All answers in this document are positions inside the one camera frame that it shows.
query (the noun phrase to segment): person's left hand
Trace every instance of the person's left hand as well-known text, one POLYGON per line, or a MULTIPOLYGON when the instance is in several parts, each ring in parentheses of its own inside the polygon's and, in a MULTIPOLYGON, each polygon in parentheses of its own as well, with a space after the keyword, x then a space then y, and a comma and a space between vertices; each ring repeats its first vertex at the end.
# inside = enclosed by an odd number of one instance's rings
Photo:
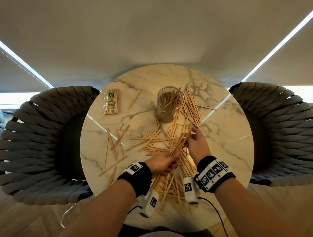
POLYGON ((145 163, 152 172, 152 178, 155 178, 159 173, 167 176, 172 169, 176 169, 178 167, 177 161, 179 160, 179 155, 180 152, 176 152, 168 157, 168 152, 160 152, 149 160, 146 160, 145 163))

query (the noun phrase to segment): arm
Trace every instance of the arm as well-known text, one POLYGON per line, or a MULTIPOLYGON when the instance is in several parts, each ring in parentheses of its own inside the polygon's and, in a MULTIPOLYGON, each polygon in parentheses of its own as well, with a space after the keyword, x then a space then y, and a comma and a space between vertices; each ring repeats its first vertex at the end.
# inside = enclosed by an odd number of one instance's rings
MULTIPOLYGON (((211 152, 199 129, 188 138, 188 148, 195 165, 211 152)), ((300 236, 291 223, 278 216, 261 198, 250 193, 239 181, 230 178, 214 192, 229 221, 240 237, 300 236)))
MULTIPOLYGON (((159 153, 145 161, 151 170, 152 178, 158 173, 167 176, 172 169, 177 168, 175 162, 179 158, 179 153, 170 157, 167 155, 167 152, 159 153)), ((66 226, 59 237, 117 236, 135 198, 136 193, 132 185, 124 179, 117 180, 93 199, 66 226)))

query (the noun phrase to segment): black cable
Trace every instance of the black cable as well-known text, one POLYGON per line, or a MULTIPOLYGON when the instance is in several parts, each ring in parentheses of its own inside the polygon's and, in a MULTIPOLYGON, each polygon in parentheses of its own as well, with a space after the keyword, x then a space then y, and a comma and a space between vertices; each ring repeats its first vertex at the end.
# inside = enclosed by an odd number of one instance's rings
POLYGON ((133 209, 135 209, 135 208, 137 208, 137 207, 139 207, 140 209, 142 209, 142 206, 135 206, 135 207, 133 207, 133 208, 127 213, 127 215, 128 215, 133 209))
MULTIPOLYGON (((213 205, 209 200, 207 200, 207 199, 205 199, 205 198, 201 198, 201 197, 199 197, 198 199, 206 200, 209 204, 212 205, 212 207, 214 207, 214 205, 213 205)), ((228 235, 227 235, 227 233, 226 233, 226 230, 225 230, 225 226, 224 226, 223 220, 222 220, 220 214, 218 213, 218 210, 217 210, 215 207, 214 207, 214 209, 216 210, 216 212, 217 212, 217 214, 218 214, 218 216, 219 216, 219 218, 220 218, 220 220, 221 220, 221 222, 222 222, 222 226, 223 226, 223 228, 224 228, 224 232, 225 232, 226 236, 228 237, 228 235)))

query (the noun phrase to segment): round marble table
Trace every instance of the round marble table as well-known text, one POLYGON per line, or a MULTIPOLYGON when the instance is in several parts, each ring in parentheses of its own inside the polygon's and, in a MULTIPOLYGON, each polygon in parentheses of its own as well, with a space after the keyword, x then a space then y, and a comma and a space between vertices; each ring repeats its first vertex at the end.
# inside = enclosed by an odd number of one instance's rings
MULTIPOLYGON (((235 98, 217 81, 199 71, 178 65, 158 64, 134 69, 119 76, 103 89, 88 111, 81 133, 80 155, 84 174, 95 196, 106 189, 113 172, 112 168, 103 176, 98 177, 104 165, 107 144, 106 129, 109 128, 110 133, 116 136, 116 129, 121 134, 130 125, 121 139, 124 150, 139 143, 139 140, 130 140, 129 138, 147 137, 148 130, 155 130, 151 101, 156 104, 157 93, 164 86, 181 87, 182 91, 188 89, 195 97, 197 104, 216 109, 213 111, 199 107, 202 118, 200 128, 212 154, 225 161, 232 168, 237 180, 247 187, 254 162, 253 138, 246 116, 235 98), (104 91, 109 89, 120 90, 119 114, 104 115, 104 91), (127 110, 137 95, 138 89, 143 89, 143 91, 131 109, 127 110)), ((138 152, 139 147, 125 151, 128 156, 117 164, 114 179, 129 163, 135 160, 145 161, 150 158, 150 156, 146 156, 147 152, 138 152)), ((117 156, 118 159, 122 156, 119 149, 117 149, 117 156)), ((109 167, 114 162, 113 154, 108 150, 105 166, 109 167)), ((219 210, 222 218, 225 217, 213 194, 201 192, 200 196, 209 199, 219 210)), ((164 213, 168 216, 167 219, 158 212, 147 219, 134 210, 126 218, 125 224, 145 229, 165 226, 180 232, 200 231, 220 224, 220 219, 213 207, 204 201, 201 201, 199 207, 193 209, 193 212, 190 212, 185 218, 181 218, 168 203, 165 203, 164 213)))

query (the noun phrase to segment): bright window light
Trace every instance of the bright window light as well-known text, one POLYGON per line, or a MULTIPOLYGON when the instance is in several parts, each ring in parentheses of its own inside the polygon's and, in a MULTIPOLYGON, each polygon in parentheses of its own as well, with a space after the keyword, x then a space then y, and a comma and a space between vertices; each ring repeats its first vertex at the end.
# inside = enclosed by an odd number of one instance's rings
POLYGON ((267 60, 270 59, 285 43, 288 42, 302 27, 313 18, 313 11, 304 18, 243 80, 245 82, 256 70, 258 70, 267 60))
POLYGON ((0 109, 16 109, 39 92, 0 93, 0 109))
POLYGON ((38 72, 36 72, 31 66, 29 66, 25 61, 23 61, 19 56, 17 56, 12 50, 10 50, 4 43, 0 41, 0 51, 6 55, 9 59, 23 68, 31 76, 36 78, 39 82, 44 84, 49 89, 54 88, 46 79, 44 79, 38 72))
POLYGON ((283 86, 300 96, 304 102, 313 103, 313 86, 283 86))

